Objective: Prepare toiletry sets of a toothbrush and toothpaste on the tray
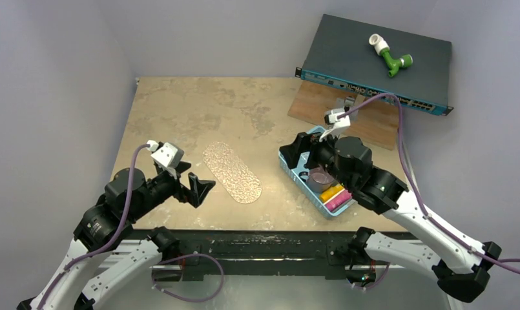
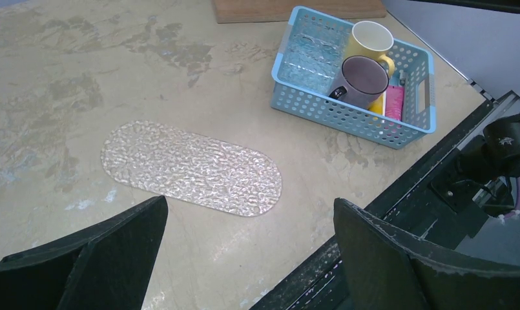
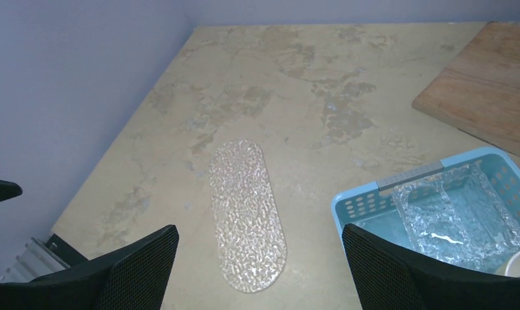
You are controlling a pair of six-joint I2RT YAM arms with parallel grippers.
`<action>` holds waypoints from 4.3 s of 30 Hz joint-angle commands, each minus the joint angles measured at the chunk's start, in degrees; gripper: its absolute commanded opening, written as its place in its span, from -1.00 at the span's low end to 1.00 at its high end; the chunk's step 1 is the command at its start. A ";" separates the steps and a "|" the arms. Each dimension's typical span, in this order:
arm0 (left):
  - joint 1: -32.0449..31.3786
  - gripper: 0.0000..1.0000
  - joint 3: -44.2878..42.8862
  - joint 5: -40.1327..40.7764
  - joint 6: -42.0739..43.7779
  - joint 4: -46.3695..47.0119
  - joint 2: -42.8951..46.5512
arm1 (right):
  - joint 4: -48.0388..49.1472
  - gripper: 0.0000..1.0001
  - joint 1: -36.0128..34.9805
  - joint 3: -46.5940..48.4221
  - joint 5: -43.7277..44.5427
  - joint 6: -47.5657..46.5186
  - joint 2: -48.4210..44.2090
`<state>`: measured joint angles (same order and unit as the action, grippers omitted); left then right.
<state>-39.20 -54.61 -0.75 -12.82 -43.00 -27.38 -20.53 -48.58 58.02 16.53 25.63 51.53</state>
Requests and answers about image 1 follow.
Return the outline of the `purple mug black handle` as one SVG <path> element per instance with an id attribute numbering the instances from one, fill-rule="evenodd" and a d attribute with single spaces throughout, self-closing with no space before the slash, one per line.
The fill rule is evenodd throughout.
<path id="1" fill-rule="evenodd" d="M 306 185 L 311 191 L 321 193 L 328 190 L 334 180 L 322 167 L 317 167 L 308 171 Z"/>

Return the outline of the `light blue perforated basket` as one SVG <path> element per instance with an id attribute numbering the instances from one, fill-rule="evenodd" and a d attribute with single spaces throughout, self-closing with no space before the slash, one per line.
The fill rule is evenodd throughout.
<path id="1" fill-rule="evenodd" d="M 307 173 L 310 169 L 304 167 L 306 163 L 307 157 L 309 153 L 305 152 L 301 155 L 300 160 L 298 162 L 298 166 L 294 169 L 289 169 L 287 163 L 280 151 L 278 151 L 278 158 L 280 161 L 280 167 L 282 170 L 290 177 L 290 179 L 295 183 L 295 185 L 301 190 L 302 194 L 316 207 L 317 211 L 323 215 L 325 218 L 331 220 L 339 215 L 341 215 L 344 211 L 348 210 L 352 205 L 355 205 L 357 202 L 352 198 L 348 200 L 344 205 L 341 205 L 339 208 L 334 211 L 328 211 L 325 207 L 325 203 L 322 203 L 319 200 L 319 195 L 321 193 L 315 193 L 311 191 L 306 185 Z M 336 180 L 334 180 L 332 186 L 339 184 Z"/>

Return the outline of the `textured clear oval tray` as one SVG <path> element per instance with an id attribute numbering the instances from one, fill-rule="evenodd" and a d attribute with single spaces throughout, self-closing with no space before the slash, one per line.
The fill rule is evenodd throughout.
<path id="1" fill-rule="evenodd" d="M 203 151 L 203 161 L 230 197 L 237 203 L 250 204 L 259 199 L 259 178 L 225 142 L 210 143 Z"/>

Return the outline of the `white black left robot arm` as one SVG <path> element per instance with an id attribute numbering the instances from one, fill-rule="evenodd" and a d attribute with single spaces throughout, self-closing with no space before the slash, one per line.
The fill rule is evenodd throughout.
<path id="1" fill-rule="evenodd" d="M 178 176 L 156 167 L 157 175 L 129 167 L 118 171 L 95 205 L 85 211 L 73 232 L 70 247 L 47 286 L 35 297 L 19 302 L 18 309 L 99 309 L 109 295 L 138 273 L 157 263 L 183 264 L 179 239 L 165 227 L 150 230 L 121 260 L 102 273 L 98 267 L 134 231 L 140 218 L 169 198 L 198 207 L 215 181 L 189 173 L 189 186 Z"/>

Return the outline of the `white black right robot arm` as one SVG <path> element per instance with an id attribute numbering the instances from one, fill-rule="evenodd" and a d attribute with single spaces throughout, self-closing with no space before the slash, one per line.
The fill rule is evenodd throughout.
<path id="1" fill-rule="evenodd" d="M 360 138 L 322 139 L 319 133 L 301 132 L 279 148 L 290 169 L 303 153 L 305 168 L 321 168 L 362 207 L 405 228 L 421 246 L 394 240 L 361 227 L 348 245 L 355 262 L 368 258 L 393 263 L 434 279 L 442 291 L 462 302 L 473 302 L 489 282 L 489 270 L 501 254 L 494 242 L 481 243 L 459 232 L 409 192 L 405 182 L 373 164 L 372 151 Z"/>

